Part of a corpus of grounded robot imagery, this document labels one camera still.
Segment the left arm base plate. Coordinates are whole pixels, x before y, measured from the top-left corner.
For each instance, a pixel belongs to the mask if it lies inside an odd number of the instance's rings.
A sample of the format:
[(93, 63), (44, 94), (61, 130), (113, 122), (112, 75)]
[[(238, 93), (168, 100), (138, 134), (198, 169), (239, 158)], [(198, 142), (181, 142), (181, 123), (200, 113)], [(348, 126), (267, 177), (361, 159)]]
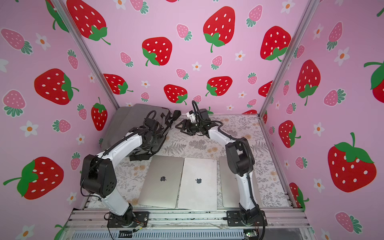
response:
[(129, 212), (123, 216), (107, 213), (104, 218), (108, 221), (108, 228), (146, 228), (149, 215), (149, 212)]

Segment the silver laptop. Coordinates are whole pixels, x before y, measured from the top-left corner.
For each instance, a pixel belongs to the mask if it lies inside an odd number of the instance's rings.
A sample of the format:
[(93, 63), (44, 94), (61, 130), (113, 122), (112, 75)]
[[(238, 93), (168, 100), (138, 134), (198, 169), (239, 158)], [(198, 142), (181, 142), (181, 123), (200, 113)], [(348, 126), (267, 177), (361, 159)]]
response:
[(222, 183), (223, 206), (225, 208), (239, 208), (240, 191), (238, 188), (236, 175), (231, 172), (226, 157), (220, 157), (219, 163)]
[(177, 204), (184, 158), (153, 156), (138, 204), (174, 209)]
[(178, 208), (217, 210), (217, 160), (185, 158)]

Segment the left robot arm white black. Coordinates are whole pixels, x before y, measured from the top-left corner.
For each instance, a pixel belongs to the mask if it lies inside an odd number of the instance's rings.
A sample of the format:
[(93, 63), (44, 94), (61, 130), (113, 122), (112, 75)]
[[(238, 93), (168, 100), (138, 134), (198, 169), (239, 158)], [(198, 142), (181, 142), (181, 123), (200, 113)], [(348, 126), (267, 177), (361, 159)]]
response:
[(131, 227), (139, 220), (133, 206), (118, 190), (117, 169), (126, 159), (149, 160), (163, 146), (173, 124), (173, 115), (168, 109), (151, 109), (138, 127), (133, 127), (110, 147), (84, 158), (80, 190), (87, 191), (109, 209), (108, 221), (112, 227)]

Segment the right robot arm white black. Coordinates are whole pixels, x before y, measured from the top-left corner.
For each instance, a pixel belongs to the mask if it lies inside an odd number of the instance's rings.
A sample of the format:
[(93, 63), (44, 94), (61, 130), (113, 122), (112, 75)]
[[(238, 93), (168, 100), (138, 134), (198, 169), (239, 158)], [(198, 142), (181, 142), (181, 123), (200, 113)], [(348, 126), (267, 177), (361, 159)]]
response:
[(222, 130), (224, 124), (211, 120), (206, 109), (199, 109), (192, 101), (193, 110), (187, 113), (187, 119), (176, 125), (181, 133), (188, 136), (207, 137), (225, 147), (230, 171), (236, 176), (240, 192), (240, 218), (245, 225), (262, 224), (267, 221), (254, 196), (253, 172), (255, 159), (246, 138), (235, 138)]

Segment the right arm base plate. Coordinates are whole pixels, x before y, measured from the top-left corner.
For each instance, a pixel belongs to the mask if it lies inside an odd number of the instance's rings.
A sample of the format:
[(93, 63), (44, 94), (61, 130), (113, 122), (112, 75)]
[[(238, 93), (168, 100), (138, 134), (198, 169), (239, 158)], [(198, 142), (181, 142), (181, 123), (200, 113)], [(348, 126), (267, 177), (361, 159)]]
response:
[(227, 211), (225, 217), (229, 227), (266, 227), (268, 222), (264, 211)]

